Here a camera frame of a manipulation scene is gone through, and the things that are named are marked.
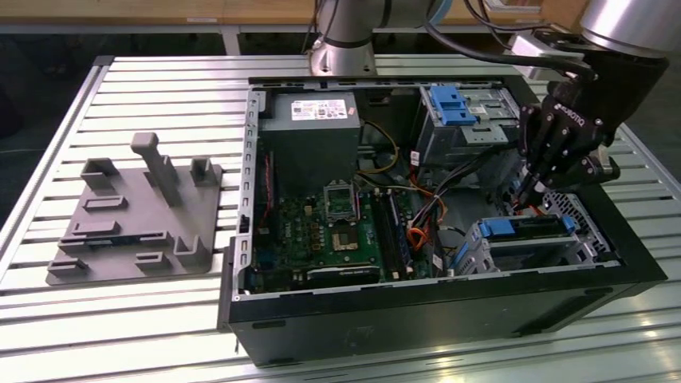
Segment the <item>gray plastic holder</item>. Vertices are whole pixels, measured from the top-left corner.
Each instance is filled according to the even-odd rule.
[[[87,186],[48,266],[48,284],[211,270],[223,169],[207,158],[175,168],[158,145],[155,133],[135,134],[131,148],[147,168],[118,169],[110,158],[87,161]]]

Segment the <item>wire bundle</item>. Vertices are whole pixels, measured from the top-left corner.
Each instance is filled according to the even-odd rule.
[[[512,148],[515,148],[515,146],[516,141],[512,141],[506,145],[494,146],[492,148],[487,149],[483,153],[480,153],[475,158],[467,161],[464,164],[459,165],[450,172],[446,179],[443,180],[436,190],[434,191],[431,201],[416,213],[415,220],[412,222],[412,227],[423,227],[426,225],[427,218],[432,213],[432,210],[436,208],[438,201],[448,192],[450,186],[452,184],[459,183],[464,179],[464,177],[475,173],[483,167],[484,163],[490,160],[490,158],[500,154],[503,151],[511,150]]]

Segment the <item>blue drive bay latch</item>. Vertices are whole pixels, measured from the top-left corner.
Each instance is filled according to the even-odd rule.
[[[456,86],[431,87],[431,100],[444,125],[474,125],[478,123],[476,116],[468,111],[467,99],[459,93]]]

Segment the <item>ram slot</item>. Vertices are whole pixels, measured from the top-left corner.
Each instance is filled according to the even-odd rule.
[[[399,250],[399,236],[395,230],[394,213],[386,195],[375,195],[372,197],[372,212],[379,247],[382,249],[383,266],[386,267],[386,279],[388,281],[400,280],[404,278],[407,270]]]

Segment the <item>yellow wire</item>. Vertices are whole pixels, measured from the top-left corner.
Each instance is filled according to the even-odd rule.
[[[372,127],[375,127],[375,129],[378,131],[380,131],[380,133],[390,139],[391,144],[394,144],[394,150],[395,150],[394,161],[388,164],[388,166],[384,166],[383,168],[379,168],[379,169],[370,169],[370,170],[360,170],[360,171],[358,171],[358,173],[360,173],[360,174],[378,174],[378,173],[386,172],[387,170],[390,170],[396,165],[398,160],[399,160],[400,151],[399,151],[398,144],[395,143],[395,140],[391,137],[391,135],[388,134],[388,132],[386,131],[386,129],[383,129],[376,123],[374,123],[371,121],[366,120],[364,123],[370,124]]]

